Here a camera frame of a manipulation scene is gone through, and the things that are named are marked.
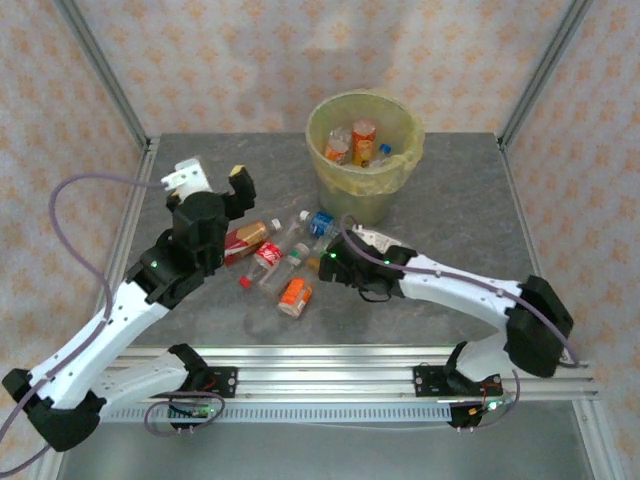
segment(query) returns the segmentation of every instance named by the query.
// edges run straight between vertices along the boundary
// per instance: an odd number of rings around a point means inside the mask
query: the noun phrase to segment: cable
[[[222,398],[217,393],[213,393],[213,392],[167,392],[167,393],[163,393],[162,396],[167,396],[169,398],[173,398],[173,397],[215,398],[215,399],[220,401],[220,408],[215,413],[215,415],[213,415],[206,422],[202,422],[202,423],[196,425],[195,427],[193,425],[190,425],[189,429],[188,429],[190,433],[193,433],[196,430],[201,430],[201,429],[211,425],[220,415],[222,415],[222,412],[224,411],[224,407],[226,405],[226,403],[224,401],[224,398]],[[179,402],[173,402],[172,400],[161,400],[159,402],[156,402],[156,403],[152,404],[147,409],[147,411],[144,413],[144,428],[147,429],[147,432],[149,432],[152,435],[155,435],[156,437],[175,437],[177,435],[181,435],[183,429],[179,428],[177,430],[173,430],[173,431],[170,431],[170,432],[161,432],[157,428],[153,427],[151,425],[151,423],[149,422],[149,415],[151,414],[151,411],[154,408],[156,408],[156,407],[158,407],[160,405],[169,405],[169,406],[179,405],[179,406],[182,406],[182,407],[197,407],[197,406],[201,406],[202,404],[195,403],[195,402],[191,402],[191,403],[189,403],[189,402],[187,402],[187,403],[181,402],[181,403],[179,403]]]
[[[400,272],[407,272],[407,273],[419,273],[422,275],[432,275],[435,277],[446,277],[446,278],[452,278],[454,280],[458,280],[464,283],[469,283],[471,285],[474,285],[476,287],[480,287],[480,288],[484,288],[485,290],[488,290],[489,292],[495,293],[498,296],[504,296],[506,298],[508,298],[509,300],[512,300],[518,304],[520,304],[522,307],[524,307],[525,309],[527,309],[529,312],[531,312],[538,320],[540,320],[549,330],[551,330],[551,333],[553,333],[556,338],[558,340],[560,340],[560,342],[562,343],[562,345],[564,346],[564,348],[567,350],[567,352],[569,352],[569,355],[571,356],[571,360],[573,361],[574,365],[576,367],[580,366],[580,361],[578,360],[578,354],[576,353],[575,349],[573,348],[573,346],[569,343],[569,340],[567,339],[567,337],[565,337],[562,332],[560,330],[558,330],[558,327],[556,327],[553,323],[551,323],[551,320],[549,320],[540,310],[538,310],[536,307],[534,307],[532,304],[530,304],[529,302],[527,302],[526,300],[520,298],[517,295],[514,295],[510,292],[504,291],[503,289],[496,287],[494,285],[491,285],[490,283],[486,283],[483,282],[482,280],[478,280],[476,278],[470,277],[468,275],[463,275],[461,273],[453,273],[453,272],[446,272],[446,271],[441,271],[441,270],[434,270],[431,268],[418,268],[418,267],[408,267],[406,265],[395,265],[393,263],[384,263],[380,260],[378,260],[375,257],[372,257],[371,255],[369,255],[367,252],[363,251],[362,249],[360,249],[353,240],[351,240],[351,238],[349,238],[349,235],[347,235],[347,228],[346,228],[346,223],[347,220],[351,219],[354,223],[357,224],[357,221],[355,219],[355,217],[353,215],[343,215],[342,219],[340,220],[340,233],[342,234],[342,237],[344,238],[345,242],[347,242],[347,245],[349,245],[349,247],[351,247],[351,249],[353,251],[355,251],[358,255],[360,255],[361,257],[365,258],[366,260],[368,260],[369,262],[375,264],[375,265],[379,265],[381,267],[386,267],[389,268],[391,270],[398,270]]]
[[[114,182],[125,183],[127,185],[132,185],[134,187],[143,187],[143,188],[164,188],[163,183],[149,183],[149,182],[141,182],[138,180],[133,180],[127,177],[121,177],[119,175],[114,175],[111,173],[80,173],[77,175],[72,175],[66,180],[60,182],[51,192],[51,196],[49,197],[49,218],[51,220],[51,225],[53,226],[53,231],[58,236],[58,239],[67,249],[67,251],[71,254],[73,258],[75,258],[84,268],[89,270],[89,272],[96,277],[105,292],[105,307],[104,307],[104,318],[98,324],[93,332],[82,342],[75,350],[73,350],[67,357],[62,359],[56,366],[54,366],[51,370],[45,373],[44,377],[36,382],[36,384],[27,391],[27,393],[20,399],[20,401],[16,404],[15,408],[11,411],[7,419],[0,427],[0,444],[4,440],[4,437],[7,434],[7,431],[15,421],[18,414],[22,411],[24,406],[33,398],[33,396],[40,390],[47,382],[49,382],[55,375],[60,372],[64,367],[66,367],[69,363],[71,363],[78,355],[84,352],[89,345],[93,343],[93,341],[100,335],[102,330],[104,330],[109,317],[111,316],[111,311],[113,310],[113,292],[111,291],[111,287],[109,286],[109,281],[104,276],[102,272],[100,272],[96,267],[94,267],[91,263],[89,263],[78,251],[71,245],[69,239],[66,237],[62,228],[60,227],[60,223],[58,222],[58,218],[56,215],[56,203],[58,201],[58,195],[60,192],[69,184],[77,182],[78,180],[84,180],[88,178],[99,178],[102,180],[111,180]],[[16,473],[24,470],[28,466],[30,466],[33,462],[38,460],[42,455],[44,455],[49,449],[50,445],[45,446],[42,450],[36,453],[29,460],[25,461],[21,465],[18,465],[11,470],[7,470],[6,472],[0,472],[0,478],[8,478]]]

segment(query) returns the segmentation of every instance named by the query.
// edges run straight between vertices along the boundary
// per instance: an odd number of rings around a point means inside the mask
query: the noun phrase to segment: black bracket
[[[501,397],[503,395],[500,375],[491,375],[482,382],[472,383],[465,392],[449,385],[444,366],[418,365],[413,367],[413,386],[416,397]]]

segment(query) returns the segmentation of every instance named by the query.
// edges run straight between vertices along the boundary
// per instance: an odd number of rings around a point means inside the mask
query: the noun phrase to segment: yellow trash can
[[[375,151],[380,143],[386,143],[391,146],[391,157],[377,168],[327,160],[323,153],[329,132],[350,127],[360,118],[375,122]],[[338,219],[352,213],[360,223],[378,223],[422,158],[424,136],[420,117],[385,92],[353,90],[324,100],[309,116],[306,128],[322,208]]]

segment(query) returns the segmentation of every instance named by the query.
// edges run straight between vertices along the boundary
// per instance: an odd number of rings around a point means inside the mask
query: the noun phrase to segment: gray table
[[[424,158],[391,213],[376,228],[442,263],[495,278],[525,280],[532,265],[490,134],[428,134]],[[319,209],[316,178],[303,134],[163,135],[151,174],[159,179],[193,155],[202,157],[215,190],[226,190],[238,163],[253,177],[256,208],[232,228]],[[146,194],[129,264],[171,226],[165,194]],[[136,345],[194,346],[399,344],[448,345],[489,335],[492,327],[448,308],[414,300],[369,304],[341,285],[321,283],[299,320],[280,314],[237,279],[247,261],[219,269]]]

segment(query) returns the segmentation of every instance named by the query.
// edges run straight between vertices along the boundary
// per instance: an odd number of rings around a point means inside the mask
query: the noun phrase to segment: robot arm
[[[443,373],[448,387],[458,395],[469,395],[477,390],[478,382],[514,367],[538,377],[553,376],[560,363],[562,342],[514,300],[526,300],[567,337],[573,319],[544,279],[530,276],[526,282],[518,283],[486,278],[443,265],[360,226],[347,235],[358,250],[377,262],[368,260],[338,236],[328,247],[328,255],[322,257],[320,280],[355,287],[365,299],[374,293],[436,302],[497,329],[490,337],[462,342],[453,350]],[[387,267],[391,264],[413,272]],[[481,284],[490,285],[493,291]]]
[[[175,345],[146,365],[103,373],[140,333],[214,274],[224,260],[229,220],[254,206],[253,181],[243,167],[235,167],[229,177],[234,194],[213,193],[196,158],[177,164],[162,181],[174,190],[167,199],[173,228],[129,269],[115,292],[110,318],[89,348],[53,378],[47,377],[104,321],[104,308],[49,359],[31,371],[14,369],[3,379],[16,402],[42,379],[48,380],[24,410],[57,451],[86,439],[109,411],[164,392],[199,390],[211,380],[209,367],[188,345]]]

